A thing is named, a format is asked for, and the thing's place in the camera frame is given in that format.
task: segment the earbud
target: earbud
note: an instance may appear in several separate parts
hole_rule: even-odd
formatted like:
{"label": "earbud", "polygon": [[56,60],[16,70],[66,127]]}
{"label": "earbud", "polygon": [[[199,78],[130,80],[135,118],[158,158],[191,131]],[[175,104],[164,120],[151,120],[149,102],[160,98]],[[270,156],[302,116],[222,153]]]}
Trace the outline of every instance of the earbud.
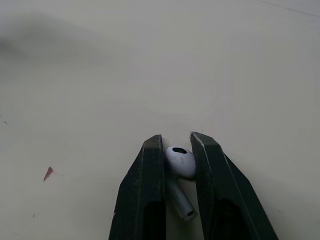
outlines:
{"label": "earbud", "polygon": [[178,178],[192,179],[196,173],[196,162],[192,152],[177,146],[164,151],[167,172],[165,187],[167,195],[180,218],[188,221],[196,212],[178,184]]}

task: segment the white surface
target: white surface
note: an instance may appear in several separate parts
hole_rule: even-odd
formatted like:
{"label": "white surface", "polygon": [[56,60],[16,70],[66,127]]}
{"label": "white surface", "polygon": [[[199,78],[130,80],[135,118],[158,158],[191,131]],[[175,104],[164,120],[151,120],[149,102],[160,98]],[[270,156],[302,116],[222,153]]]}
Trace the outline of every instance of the white surface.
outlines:
{"label": "white surface", "polygon": [[[280,240],[320,239],[319,1],[0,4],[0,239],[107,239],[143,141],[191,149],[190,131],[221,144]],[[199,217],[167,235],[200,239]]]}

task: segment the red paint chip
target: red paint chip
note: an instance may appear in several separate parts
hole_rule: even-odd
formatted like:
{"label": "red paint chip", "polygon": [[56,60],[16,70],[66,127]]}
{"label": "red paint chip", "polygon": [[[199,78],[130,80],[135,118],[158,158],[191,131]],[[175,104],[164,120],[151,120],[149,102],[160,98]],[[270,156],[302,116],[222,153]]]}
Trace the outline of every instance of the red paint chip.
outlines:
{"label": "red paint chip", "polygon": [[43,181],[45,181],[48,177],[50,177],[50,175],[54,172],[54,170],[52,169],[52,167],[48,168],[48,171],[46,171],[46,174],[44,176]]}

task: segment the scratch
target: scratch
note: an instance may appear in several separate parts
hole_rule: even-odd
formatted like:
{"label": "scratch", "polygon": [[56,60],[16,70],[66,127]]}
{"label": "scratch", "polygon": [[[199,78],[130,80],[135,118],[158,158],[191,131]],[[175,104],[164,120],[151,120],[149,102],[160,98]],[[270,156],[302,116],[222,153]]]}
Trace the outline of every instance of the scratch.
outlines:
{"label": "scratch", "polygon": [[272,2],[268,2],[268,1],[265,1],[265,0],[256,0],[256,1],[260,2],[260,3],[264,3],[264,4],[269,4],[269,5],[278,7],[278,8],[286,9],[286,10],[291,11],[291,12],[308,15],[309,17],[320,18],[320,15],[317,15],[317,14],[311,13],[311,12],[298,10],[298,9],[293,8],[293,7],[283,6],[283,5],[272,3]]}

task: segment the black clamp jaw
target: black clamp jaw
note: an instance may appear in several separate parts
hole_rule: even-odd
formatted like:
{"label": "black clamp jaw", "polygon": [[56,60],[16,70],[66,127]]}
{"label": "black clamp jaw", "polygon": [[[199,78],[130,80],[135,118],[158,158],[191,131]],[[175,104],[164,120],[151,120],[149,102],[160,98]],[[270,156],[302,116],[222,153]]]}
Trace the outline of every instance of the black clamp jaw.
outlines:
{"label": "black clamp jaw", "polygon": [[[278,240],[249,180],[210,136],[191,132],[195,183],[205,240]],[[165,240],[161,135],[143,146],[120,184],[109,240]]]}

